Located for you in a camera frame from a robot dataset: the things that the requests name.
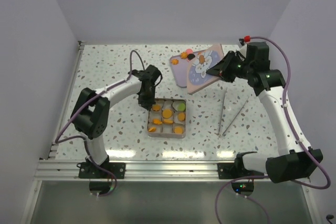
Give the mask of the orange fish cookie front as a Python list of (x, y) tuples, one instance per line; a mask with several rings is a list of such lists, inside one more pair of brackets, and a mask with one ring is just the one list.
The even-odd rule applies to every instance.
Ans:
[(159, 119), (154, 119), (154, 120), (153, 120), (153, 123), (156, 124), (156, 125), (161, 125), (161, 124), (162, 124), (162, 121), (159, 120)]

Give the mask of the orange chip cookie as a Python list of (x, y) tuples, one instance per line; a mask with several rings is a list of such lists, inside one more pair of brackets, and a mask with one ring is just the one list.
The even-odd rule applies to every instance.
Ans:
[(162, 111), (162, 117), (163, 117), (164, 119), (169, 119), (169, 118), (171, 118), (172, 116), (173, 116), (173, 111), (172, 111), (172, 110), (170, 110), (170, 109), (165, 109), (165, 110)]

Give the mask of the silver tin lid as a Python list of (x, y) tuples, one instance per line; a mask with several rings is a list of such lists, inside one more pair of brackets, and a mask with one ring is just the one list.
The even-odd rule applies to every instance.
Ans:
[(217, 65), (224, 57), (221, 44), (214, 44), (206, 50), (194, 53), (187, 68), (187, 92), (194, 94), (218, 80), (207, 74), (207, 70)]

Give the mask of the orange fish cookie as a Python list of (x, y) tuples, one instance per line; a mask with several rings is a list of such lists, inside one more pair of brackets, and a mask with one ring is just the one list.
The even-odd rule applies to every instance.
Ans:
[(150, 127), (149, 129), (148, 129), (148, 132), (156, 132), (156, 127)]
[(156, 125), (161, 125), (161, 124), (162, 124), (162, 121), (159, 120), (159, 119), (154, 119), (154, 120), (153, 120), (153, 123), (156, 124)]

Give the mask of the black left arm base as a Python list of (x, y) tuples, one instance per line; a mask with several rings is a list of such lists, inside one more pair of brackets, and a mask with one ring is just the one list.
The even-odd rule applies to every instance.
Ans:
[[(82, 162), (76, 165), (79, 168), (78, 177), (81, 179), (107, 179), (112, 178), (107, 172), (96, 168), (91, 162)], [(105, 170), (111, 172), (116, 179), (124, 179), (126, 164), (125, 163), (108, 163), (104, 164)]]

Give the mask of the orange round cookie front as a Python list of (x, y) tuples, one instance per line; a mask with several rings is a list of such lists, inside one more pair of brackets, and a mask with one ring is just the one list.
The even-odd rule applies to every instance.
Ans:
[(164, 124), (173, 124), (174, 122), (173, 122), (173, 120), (164, 119), (163, 123)]

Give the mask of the orange round sandwich cookie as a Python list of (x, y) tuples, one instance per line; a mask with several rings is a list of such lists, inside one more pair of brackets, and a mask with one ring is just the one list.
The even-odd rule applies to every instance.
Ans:
[(175, 134), (183, 134), (183, 133), (184, 133), (184, 129), (183, 129), (183, 127), (181, 127), (181, 126), (176, 126), (176, 127), (174, 128), (174, 133), (175, 133)]

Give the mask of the metal serving tongs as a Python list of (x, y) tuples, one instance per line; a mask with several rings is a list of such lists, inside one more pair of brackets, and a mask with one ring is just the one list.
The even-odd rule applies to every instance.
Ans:
[(231, 123), (247, 103), (249, 97), (250, 94), (247, 92), (247, 88), (233, 86), (226, 89), (219, 126), (220, 136), (224, 136)]

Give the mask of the orange flower cookie front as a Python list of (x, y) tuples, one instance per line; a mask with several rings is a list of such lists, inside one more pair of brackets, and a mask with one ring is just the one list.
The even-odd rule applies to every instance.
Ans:
[(161, 109), (161, 106), (158, 104), (153, 105), (152, 110), (153, 111), (159, 111)]

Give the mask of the green round cookie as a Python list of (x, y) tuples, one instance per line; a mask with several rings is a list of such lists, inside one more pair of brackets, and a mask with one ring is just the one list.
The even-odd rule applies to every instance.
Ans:
[(186, 105), (185, 105), (185, 103), (180, 103), (180, 104), (178, 105), (178, 108), (177, 108), (178, 111), (183, 112), (183, 111), (185, 111), (185, 109), (186, 109)]

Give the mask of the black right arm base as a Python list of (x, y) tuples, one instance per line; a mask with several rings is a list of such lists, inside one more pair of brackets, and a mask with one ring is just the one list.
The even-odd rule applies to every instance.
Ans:
[(264, 173), (260, 173), (254, 170), (247, 170), (243, 165), (243, 156), (246, 154), (254, 154), (256, 152), (244, 152), (238, 153), (232, 163), (219, 162), (217, 163), (217, 172), (219, 179), (235, 179), (246, 176), (264, 176)]

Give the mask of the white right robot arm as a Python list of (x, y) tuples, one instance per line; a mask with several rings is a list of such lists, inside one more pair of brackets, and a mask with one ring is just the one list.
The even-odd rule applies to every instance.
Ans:
[(250, 42), (239, 51), (229, 51), (207, 74), (230, 83), (236, 78), (247, 80), (264, 106), (275, 133), (278, 156), (239, 153), (231, 169), (233, 176), (267, 174), (273, 183), (310, 177), (323, 160), (323, 154), (311, 147), (295, 119), (284, 77), (279, 70), (270, 68), (269, 46), (265, 42)]

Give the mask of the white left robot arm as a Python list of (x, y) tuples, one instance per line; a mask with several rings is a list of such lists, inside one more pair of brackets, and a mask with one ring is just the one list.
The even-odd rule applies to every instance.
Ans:
[(84, 137), (87, 159), (92, 163), (90, 171), (97, 178), (109, 172), (105, 162), (109, 156), (103, 143), (103, 133), (108, 125), (109, 110), (131, 95), (138, 95), (138, 105), (150, 110), (155, 102), (156, 83), (161, 82), (160, 70), (149, 65), (144, 70), (132, 70), (129, 75), (105, 88), (83, 89), (75, 104), (70, 121)]

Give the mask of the square cookie tin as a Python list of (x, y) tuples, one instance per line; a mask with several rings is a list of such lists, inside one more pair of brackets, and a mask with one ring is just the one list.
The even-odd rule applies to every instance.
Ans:
[[(178, 111), (178, 105), (180, 103), (185, 103), (186, 109), (183, 111), (186, 115), (186, 118), (184, 121), (179, 121), (177, 116), (181, 111)], [(165, 98), (156, 98), (155, 104), (158, 104), (161, 106), (161, 109), (159, 111), (153, 111), (152, 108), (148, 112), (148, 120), (147, 120), (147, 126), (146, 126), (146, 132), (150, 137), (161, 137), (161, 138), (175, 138), (175, 139), (182, 139), (186, 136), (186, 121), (187, 121), (187, 103), (186, 100), (183, 99), (165, 99)], [(169, 118), (168, 120), (173, 120), (173, 124), (164, 124), (162, 117), (162, 111), (165, 109), (170, 109), (173, 111), (173, 116)], [(159, 119), (162, 121), (161, 125), (156, 125), (153, 123), (154, 119)], [(148, 132), (148, 129), (150, 127), (156, 127), (156, 132)], [(181, 126), (184, 129), (183, 134), (175, 134), (174, 128), (176, 126)]]

